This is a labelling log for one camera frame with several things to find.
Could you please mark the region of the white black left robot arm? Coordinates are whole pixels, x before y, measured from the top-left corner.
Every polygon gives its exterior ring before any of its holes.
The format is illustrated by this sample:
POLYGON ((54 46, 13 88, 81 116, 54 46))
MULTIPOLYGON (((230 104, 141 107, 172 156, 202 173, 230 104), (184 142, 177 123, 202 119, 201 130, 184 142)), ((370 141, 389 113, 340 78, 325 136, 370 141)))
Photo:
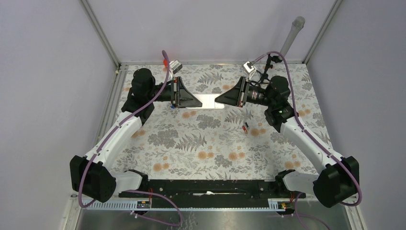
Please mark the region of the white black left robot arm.
POLYGON ((133 73, 127 99, 117 120, 101 140, 83 157, 70 161, 72 188, 81 198, 106 202, 113 195, 131 191, 142 197, 148 192, 145 175, 136 170, 111 173, 113 161, 121 153, 129 138, 137 132, 154 111, 153 103, 169 102, 173 108, 202 107, 202 102, 184 86, 181 77, 173 77, 167 70, 164 82, 156 84, 151 70, 141 68, 133 73))

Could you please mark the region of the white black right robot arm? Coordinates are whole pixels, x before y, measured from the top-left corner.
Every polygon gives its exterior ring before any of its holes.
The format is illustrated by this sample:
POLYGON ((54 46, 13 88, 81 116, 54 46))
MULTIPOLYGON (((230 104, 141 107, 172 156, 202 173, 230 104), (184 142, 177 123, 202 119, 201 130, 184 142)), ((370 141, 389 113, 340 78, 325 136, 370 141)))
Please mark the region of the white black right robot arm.
POLYGON ((217 96, 216 103, 243 107, 246 103, 263 105, 266 121, 277 132, 288 138, 312 163, 317 174, 286 170, 278 174, 275 193, 287 197, 293 191, 315 196, 325 207, 345 204, 345 200, 362 192, 359 183, 359 163, 354 157, 343 157, 315 135, 304 124, 288 102, 290 81, 282 76, 271 78, 268 86, 252 86, 241 77, 230 90, 217 96))

